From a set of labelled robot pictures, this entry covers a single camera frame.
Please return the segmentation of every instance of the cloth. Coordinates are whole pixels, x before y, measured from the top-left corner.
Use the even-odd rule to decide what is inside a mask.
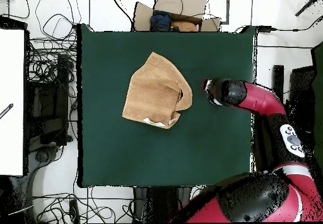
[[[176,111],[192,105],[192,90],[167,59],[151,53],[131,77],[122,116],[168,129],[179,119]]]
[[[170,17],[168,15],[154,15],[150,18],[150,31],[152,32],[169,32],[170,31]]]
[[[171,14],[166,11],[153,11],[153,16],[150,18],[151,32],[179,32],[178,27],[171,27]]]
[[[180,32],[198,32],[195,24],[189,21],[173,21],[172,27],[178,27]]]

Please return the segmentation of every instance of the dark green table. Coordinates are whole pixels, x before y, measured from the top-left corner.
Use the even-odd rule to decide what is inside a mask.
[[[248,172],[250,114],[212,106],[204,78],[252,82],[255,28],[245,33],[91,32],[78,25],[79,186],[193,186]],[[131,75],[156,52],[192,88],[171,129],[124,119]]]

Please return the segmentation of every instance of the marker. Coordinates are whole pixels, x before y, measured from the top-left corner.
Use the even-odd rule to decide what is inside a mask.
[[[3,118],[4,115],[7,114],[11,108],[13,108],[13,103],[9,104],[8,107],[1,112],[0,119]]]

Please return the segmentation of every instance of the white floor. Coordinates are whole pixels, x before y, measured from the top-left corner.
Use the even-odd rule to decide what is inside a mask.
[[[44,37],[35,16],[35,9],[40,0],[28,0],[30,5],[30,16],[22,21],[28,23],[30,38]],[[79,13],[76,8],[76,1],[70,0],[73,7],[74,21],[90,24],[94,31],[129,31],[131,24],[128,18],[115,5],[113,0],[77,0]],[[121,0],[121,6],[132,18],[136,1],[153,7],[154,0]],[[243,25],[269,25],[279,29],[307,28],[320,15],[322,15],[323,4],[319,1],[316,5],[309,7],[299,17],[295,13],[308,0],[230,0],[230,23],[223,25],[222,31],[233,32]],[[8,13],[7,0],[0,0],[0,14]],[[28,14],[26,0],[10,0],[9,13],[25,17]],[[40,24],[44,23],[54,14],[61,13],[71,18],[71,10],[67,0],[41,0],[37,9],[37,16]],[[209,0],[209,8],[206,13],[219,16],[223,21],[227,20],[226,0]],[[58,18],[46,26],[47,32],[52,32]],[[70,25],[63,20],[57,25],[55,36],[61,37],[68,33]],[[289,89],[289,75],[293,68],[300,68],[312,64],[310,57],[310,48],[323,41],[323,23],[318,23],[311,29],[302,32],[271,32],[260,33],[258,37],[258,55],[257,55],[257,82],[271,87],[272,68],[275,64],[285,66],[285,84],[284,91]],[[77,119],[77,114],[73,112],[72,120]],[[42,168],[36,175],[33,184],[34,196],[45,196],[48,194],[73,193],[73,182],[77,167],[77,141],[74,140],[65,147],[62,158],[48,167]],[[87,202],[86,189],[80,189],[75,186],[75,193],[78,197],[84,198]],[[93,198],[97,206],[108,206],[112,208],[116,217],[124,214],[122,205],[129,204],[127,200],[111,200],[111,198],[132,198],[132,189],[129,187],[95,187]],[[35,200],[34,211],[39,214],[53,199],[39,198]],[[68,211],[68,202],[64,204]],[[86,206],[79,204],[80,214],[86,212]],[[102,211],[102,216],[109,217],[111,212],[107,209]],[[51,220],[54,217],[47,213],[43,220]],[[113,222],[113,217],[106,222]],[[131,222],[128,216],[123,217],[120,223]],[[89,220],[89,223],[102,223],[99,217],[95,216]]]

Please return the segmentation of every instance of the towel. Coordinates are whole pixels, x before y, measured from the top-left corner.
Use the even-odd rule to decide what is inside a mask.
[[[132,76],[122,116],[152,126],[171,128],[179,119],[176,111],[192,105],[192,90],[180,71],[152,52]]]
[[[189,21],[173,21],[172,27],[178,27],[180,32],[198,32],[195,24],[190,23]]]

